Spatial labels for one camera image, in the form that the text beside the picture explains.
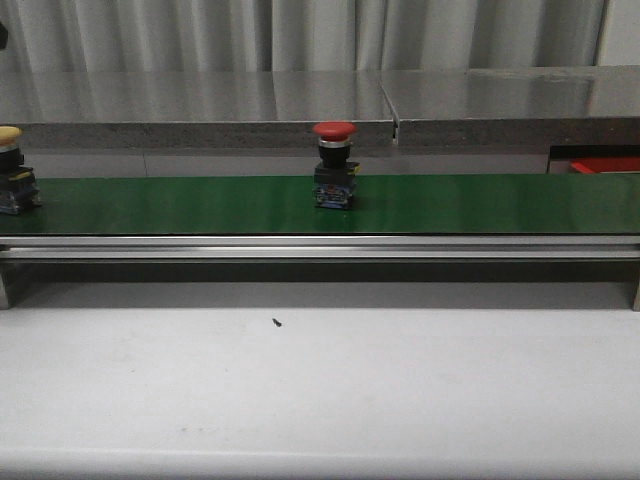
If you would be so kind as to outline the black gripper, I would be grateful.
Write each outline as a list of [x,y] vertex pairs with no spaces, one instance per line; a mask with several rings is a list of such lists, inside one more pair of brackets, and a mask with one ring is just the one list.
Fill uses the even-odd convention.
[[2,22],[0,22],[0,50],[5,50],[8,43],[8,30]]

